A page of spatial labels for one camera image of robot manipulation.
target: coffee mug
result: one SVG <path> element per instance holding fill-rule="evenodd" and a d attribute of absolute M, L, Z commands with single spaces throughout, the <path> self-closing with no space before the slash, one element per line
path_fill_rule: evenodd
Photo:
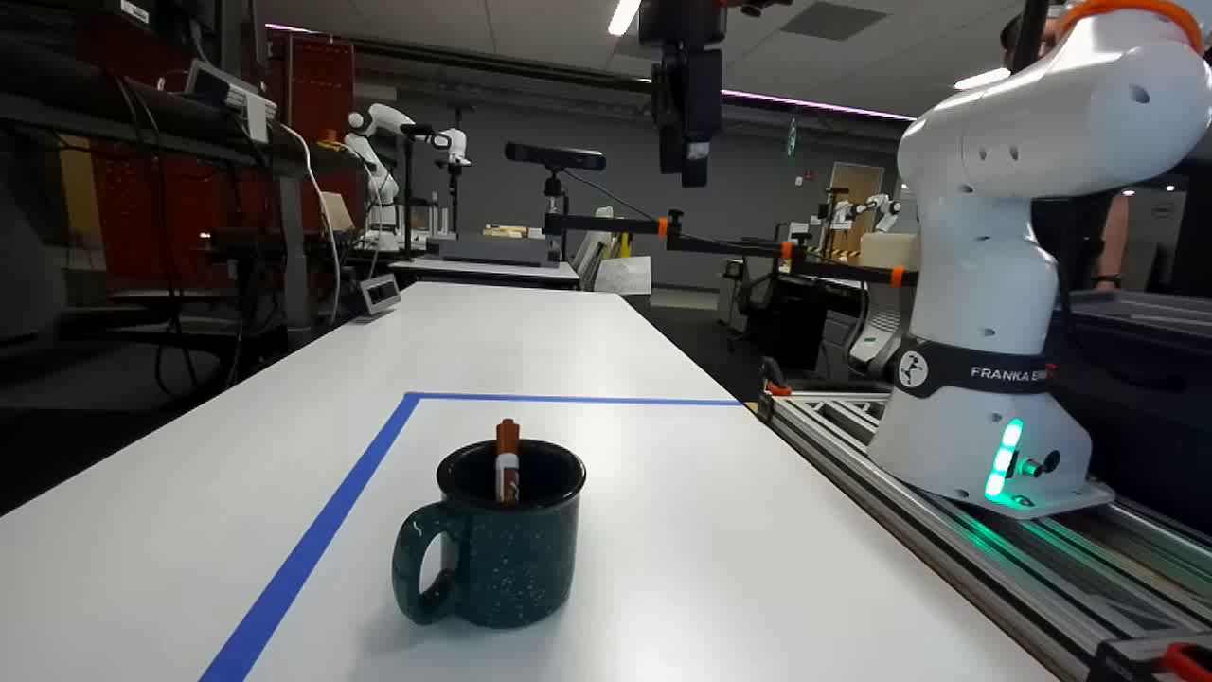
<path fill-rule="evenodd" d="M 521 629 L 555 615 L 571 587 L 585 464 L 541 438 L 521 443 L 521 503 L 498 503 L 498 443 L 469 443 L 441 465 L 445 500 L 418 508 L 394 541 L 394 600 L 427 625 L 459 615 Z M 427 541 L 445 534 L 445 568 L 421 591 Z"/>

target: mug handle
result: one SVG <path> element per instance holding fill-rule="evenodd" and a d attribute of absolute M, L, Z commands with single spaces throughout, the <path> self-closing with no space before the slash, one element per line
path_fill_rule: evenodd
<path fill-rule="evenodd" d="M 462 538 L 462 524 L 455 519 L 451 503 L 418 508 L 394 538 L 394 556 L 392 556 L 394 602 L 418 625 L 445 616 L 455 602 L 455 568 L 459 563 L 445 563 L 441 575 L 431 580 L 431 587 L 421 591 L 421 560 L 426 560 L 427 541 L 441 534 L 451 534 L 455 541 Z"/>

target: blue tape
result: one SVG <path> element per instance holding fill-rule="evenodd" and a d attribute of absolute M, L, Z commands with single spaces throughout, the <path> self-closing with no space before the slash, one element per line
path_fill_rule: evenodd
<path fill-rule="evenodd" d="M 206 682 L 229 682 L 247 679 L 253 663 L 263 661 L 266 643 L 272 642 L 276 625 L 296 608 L 302 584 L 312 580 L 314 563 L 332 544 L 341 524 L 349 519 L 353 503 L 372 484 L 375 469 L 392 456 L 392 443 L 404 432 L 408 416 L 421 400 L 547 400 L 547 405 L 666 405 L 666 409 L 731 409 L 738 400 L 731 398 L 593 398 L 593 393 L 404 393 L 401 405 L 392 414 L 392 422 L 380 429 L 380 437 L 367 443 L 367 450 L 358 458 L 358 465 L 345 472 L 339 493 L 326 500 L 326 508 L 314 517 L 314 524 L 302 529 L 298 544 L 286 556 L 286 563 L 272 571 L 257 602 L 247 609 L 247 616 L 234 625 L 229 643 L 218 652 L 218 661 L 206 666 Z"/>
<path fill-rule="evenodd" d="M 234 625 L 229 643 L 218 652 L 218 661 L 206 666 L 206 682 L 229 682 L 247 679 L 266 652 L 268 635 L 298 600 L 307 575 L 326 556 L 330 541 L 339 538 L 341 524 L 349 519 L 358 495 L 375 479 L 380 464 L 385 458 L 392 443 L 408 426 L 412 409 L 421 405 L 418 393 L 404 393 L 404 400 L 392 414 L 392 422 L 380 429 L 380 437 L 367 443 L 367 450 L 358 458 L 358 465 L 345 472 L 330 503 L 314 517 L 298 544 L 288 553 L 288 560 L 272 571 L 249 615 Z"/>
<path fill-rule="evenodd" d="M 547 405 L 666 405 L 709 409 L 738 405 L 735 398 L 611 398 L 611 393 L 421 393 L 426 400 L 547 400 Z"/>

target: metal rail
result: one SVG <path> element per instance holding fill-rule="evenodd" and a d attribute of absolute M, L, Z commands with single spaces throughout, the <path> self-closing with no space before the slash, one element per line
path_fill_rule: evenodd
<path fill-rule="evenodd" d="M 1108 643 L 1212 635 L 1212 549 L 1127 503 L 1014 524 L 868 458 L 887 393 L 769 398 L 769 426 L 1061 679 Z"/>

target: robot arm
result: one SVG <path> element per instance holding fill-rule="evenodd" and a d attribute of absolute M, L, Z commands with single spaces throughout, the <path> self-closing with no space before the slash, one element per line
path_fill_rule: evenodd
<path fill-rule="evenodd" d="M 1019 519 L 1110 500 L 1089 482 L 1090 437 L 1046 389 L 1058 270 L 1029 201 L 1154 178 L 1206 136 L 1212 0 L 1185 9 L 1077 5 L 1052 54 L 904 134 L 925 263 L 877 465 Z"/>
<path fill-rule="evenodd" d="M 462 129 L 441 129 L 436 149 L 445 149 L 445 168 L 469 168 L 466 158 L 466 134 Z"/>
<path fill-rule="evenodd" d="M 353 158 L 364 163 L 364 174 L 367 174 L 367 215 L 364 215 L 364 229 L 367 232 L 394 232 L 397 229 L 397 213 L 394 213 L 394 201 L 397 201 L 397 181 L 394 174 L 384 168 L 375 144 L 372 144 L 372 134 L 375 134 L 375 121 L 364 121 L 360 112 L 349 112 L 349 134 L 345 134 L 345 150 Z"/>

